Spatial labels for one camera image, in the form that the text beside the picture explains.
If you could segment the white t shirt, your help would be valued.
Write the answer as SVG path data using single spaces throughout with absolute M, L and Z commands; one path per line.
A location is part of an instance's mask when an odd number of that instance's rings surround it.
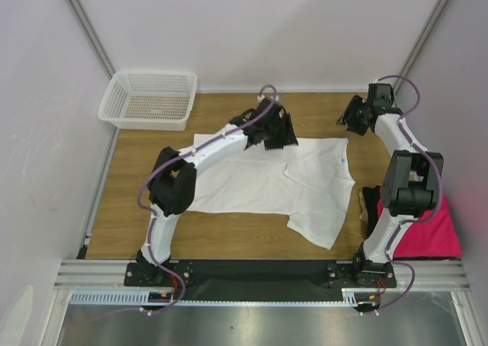
M 355 182 L 346 138 L 300 138 L 297 145 L 263 145 L 230 156 L 197 179 L 192 211 L 282 214 L 287 227 L 322 248 L 333 247 Z

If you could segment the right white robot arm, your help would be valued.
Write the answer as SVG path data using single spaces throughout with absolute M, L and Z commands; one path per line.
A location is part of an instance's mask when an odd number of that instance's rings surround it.
M 393 254 L 401 238 L 412 224 L 425 222 L 425 212 L 435 215 L 441 206 L 443 157 L 414 137 L 394 101 L 393 86 L 380 78 L 368 86 L 366 98 L 353 97 L 338 120 L 361 136 L 371 130 L 391 155 L 380 189 L 384 209 L 345 272 L 347 282 L 358 287 L 395 286 Z

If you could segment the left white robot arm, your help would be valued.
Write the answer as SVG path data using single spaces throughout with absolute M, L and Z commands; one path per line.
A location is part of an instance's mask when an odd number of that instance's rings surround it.
M 149 284 L 159 285 L 173 273 L 165 264 L 180 215 L 193 203 L 199 175 L 207 169 L 263 144 L 266 150 L 296 145 L 291 116 L 281 99 L 258 96 L 258 106 L 234 117 L 199 145 L 175 150 L 164 148 L 152 173 L 140 188 L 137 203 L 150 212 L 146 239 L 136 254 L 140 273 Z

